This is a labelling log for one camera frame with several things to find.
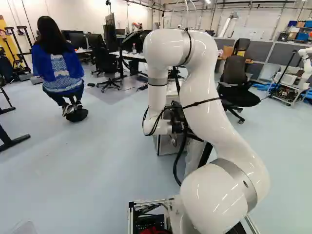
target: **chair armrest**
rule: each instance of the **chair armrest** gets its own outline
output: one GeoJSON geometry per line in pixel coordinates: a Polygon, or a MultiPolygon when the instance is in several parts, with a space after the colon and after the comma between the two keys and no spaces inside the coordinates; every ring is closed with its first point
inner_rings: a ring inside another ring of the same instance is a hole
{"type": "Polygon", "coordinates": [[[227,88],[231,88],[233,86],[238,86],[237,84],[228,84],[225,82],[218,82],[220,85],[222,85],[223,87],[227,87],[227,88]]]}

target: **black hair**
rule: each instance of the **black hair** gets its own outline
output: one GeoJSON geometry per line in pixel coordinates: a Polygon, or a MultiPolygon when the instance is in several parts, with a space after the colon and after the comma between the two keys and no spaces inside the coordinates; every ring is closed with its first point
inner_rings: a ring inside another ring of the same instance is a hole
{"type": "Polygon", "coordinates": [[[70,52],[68,42],[51,17],[41,16],[38,19],[37,27],[40,36],[35,44],[39,44],[46,53],[62,55],[65,52],[70,52]]]}

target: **blue cardigan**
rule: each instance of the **blue cardigan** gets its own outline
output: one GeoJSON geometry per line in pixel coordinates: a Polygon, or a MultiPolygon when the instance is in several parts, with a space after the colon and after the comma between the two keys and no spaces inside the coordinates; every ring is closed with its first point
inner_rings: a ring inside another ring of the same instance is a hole
{"type": "Polygon", "coordinates": [[[47,54],[39,44],[32,49],[34,76],[42,76],[43,88],[60,95],[75,92],[83,85],[83,68],[73,46],[63,55],[47,54]]]}

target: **blue bin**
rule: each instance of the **blue bin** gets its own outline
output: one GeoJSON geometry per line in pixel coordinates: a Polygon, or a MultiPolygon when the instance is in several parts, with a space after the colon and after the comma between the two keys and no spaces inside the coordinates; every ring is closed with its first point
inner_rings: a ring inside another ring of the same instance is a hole
{"type": "Polygon", "coordinates": [[[306,21],[306,24],[304,25],[306,28],[312,28],[312,20],[306,21]]]}
{"type": "Polygon", "coordinates": [[[293,27],[296,27],[296,26],[297,26],[297,21],[294,21],[294,20],[289,21],[287,27],[292,27],[292,26],[293,26],[293,27]]]}
{"type": "Polygon", "coordinates": [[[308,39],[309,39],[309,34],[307,34],[307,33],[298,33],[297,34],[296,40],[304,40],[304,41],[306,41],[308,39]]]}

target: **computer monitor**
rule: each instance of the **computer monitor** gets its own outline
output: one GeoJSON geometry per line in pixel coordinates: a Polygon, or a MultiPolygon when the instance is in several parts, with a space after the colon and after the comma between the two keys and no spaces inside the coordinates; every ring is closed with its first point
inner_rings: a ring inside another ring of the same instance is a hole
{"type": "Polygon", "coordinates": [[[117,35],[125,35],[125,30],[124,29],[116,29],[116,34],[117,35]]]}
{"type": "Polygon", "coordinates": [[[95,47],[103,43],[103,37],[101,34],[88,34],[87,38],[90,47],[95,47]]]}
{"type": "Polygon", "coordinates": [[[81,33],[70,33],[69,40],[75,49],[81,47],[82,49],[87,49],[87,40],[84,34],[81,33]]]}
{"type": "Polygon", "coordinates": [[[105,17],[106,25],[111,25],[115,27],[115,15],[113,13],[105,17]]]}
{"type": "Polygon", "coordinates": [[[115,26],[113,25],[103,25],[104,29],[104,40],[109,51],[118,50],[118,43],[116,38],[115,26]]]}
{"type": "Polygon", "coordinates": [[[71,33],[79,33],[79,34],[83,34],[83,31],[76,31],[76,30],[62,30],[62,34],[64,35],[66,40],[70,40],[69,38],[69,34],[71,33]]]}

